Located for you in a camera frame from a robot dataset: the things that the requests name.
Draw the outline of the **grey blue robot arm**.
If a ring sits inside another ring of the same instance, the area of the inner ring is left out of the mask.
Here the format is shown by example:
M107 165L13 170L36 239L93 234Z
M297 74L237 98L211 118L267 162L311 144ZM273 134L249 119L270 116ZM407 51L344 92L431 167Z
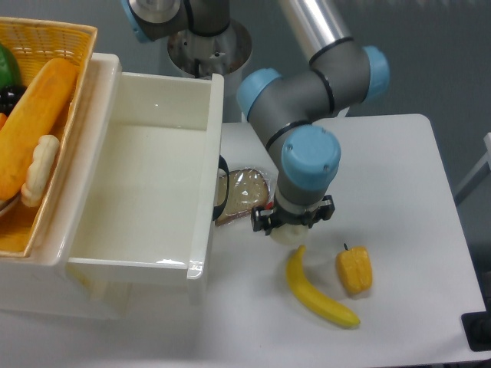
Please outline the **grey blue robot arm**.
M125 1L137 39L168 40L168 55L181 73L208 78L239 73L252 53L249 33L230 15L227 1ZM265 68L236 89L242 115L278 170L272 204L252 210L252 227L269 234L283 225L312 227L329 220L327 193L341 159L322 118L381 95L390 69L376 47L361 47L331 1L282 1L280 8L306 56L309 69L285 78Z

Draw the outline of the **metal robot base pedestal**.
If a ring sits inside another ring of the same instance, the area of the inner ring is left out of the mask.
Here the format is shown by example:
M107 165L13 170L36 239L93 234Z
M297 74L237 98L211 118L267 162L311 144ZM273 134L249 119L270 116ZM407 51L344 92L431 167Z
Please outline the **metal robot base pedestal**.
M223 33L212 37L180 31L169 36L167 52L183 77L210 79L213 74L222 75L223 121L237 123L242 120L236 91L252 57L252 38L242 24L232 19Z

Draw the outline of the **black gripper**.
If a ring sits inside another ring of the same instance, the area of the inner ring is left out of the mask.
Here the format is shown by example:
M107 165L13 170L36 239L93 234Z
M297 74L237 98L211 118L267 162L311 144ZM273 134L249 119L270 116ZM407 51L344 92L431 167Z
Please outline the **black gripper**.
M274 228L284 224L304 225L310 229L320 221L329 220L334 211L334 201L330 195L325 195L310 206L295 205L285 201L281 196L276 196L273 209L266 210L265 206L260 205L252 209L252 230L270 235Z

